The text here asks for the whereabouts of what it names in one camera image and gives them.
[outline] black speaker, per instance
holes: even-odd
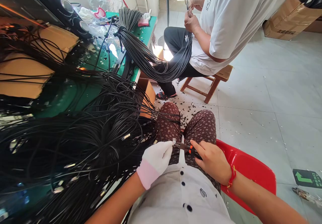
[[[88,25],[67,0],[0,0],[0,3],[29,19],[39,19],[66,28],[80,38],[92,37]],[[19,17],[2,6],[0,16]]]

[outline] floral pants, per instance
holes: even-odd
[[[175,138],[177,143],[181,143],[181,117],[177,105],[172,102],[166,102],[162,105],[159,113],[160,115],[156,121],[156,127],[159,130],[157,133],[157,140],[172,141]],[[216,121],[212,111],[201,110],[197,112],[189,121],[183,135],[184,144],[186,145],[190,145],[191,139],[197,143],[205,141],[216,144]],[[169,165],[177,164],[179,162],[179,153],[179,147],[174,145]],[[199,169],[204,175],[206,175],[220,193],[220,183],[210,177],[199,165],[196,164],[195,157],[193,155],[186,154],[185,162],[187,165]]]

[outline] person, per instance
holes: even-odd
[[[217,184],[228,185],[232,168],[216,146],[214,114],[209,110],[199,111],[183,132],[184,143],[192,144],[200,160],[191,154],[185,155],[177,144],[173,145],[173,139],[181,142],[180,112],[176,104],[166,102],[160,112],[166,116],[158,117],[156,123],[160,142],[145,150],[136,172],[86,224],[120,224],[132,205],[128,218],[131,224],[233,223]],[[280,198],[238,171],[235,173],[229,190],[264,224],[307,223]]]
[[[276,0],[190,0],[191,9],[201,11],[200,21],[192,10],[186,12],[185,28],[168,27],[164,30],[173,58],[172,68],[186,47],[185,36],[192,32],[192,53],[189,64],[179,79],[212,76],[230,64],[242,51],[275,5]],[[158,99],[176,97],[172,82],[158,82]]]

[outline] sandal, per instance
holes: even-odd
[[[159,100],[166,100],[166,99],[169,99],[169,98],[174,98],[177,96],[177,94],[174,94],[172,96],[169,96],[167,97],[163,91],[159,92],[158,94],[155,95]]]

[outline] red chair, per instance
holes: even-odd
[[[216,140],[216,143],[217,146],[224,152],[228,163],[230,165],[234,165],[238,172],[276,195],[276,177],[274,172],[269,167],[253,156],[250,156],[249,154],[218,139]],[[255,215],[255,213],[246,205],[245,202],[229,191],[229,188],[221,185],[221,191],[236,201],[244,209]]]

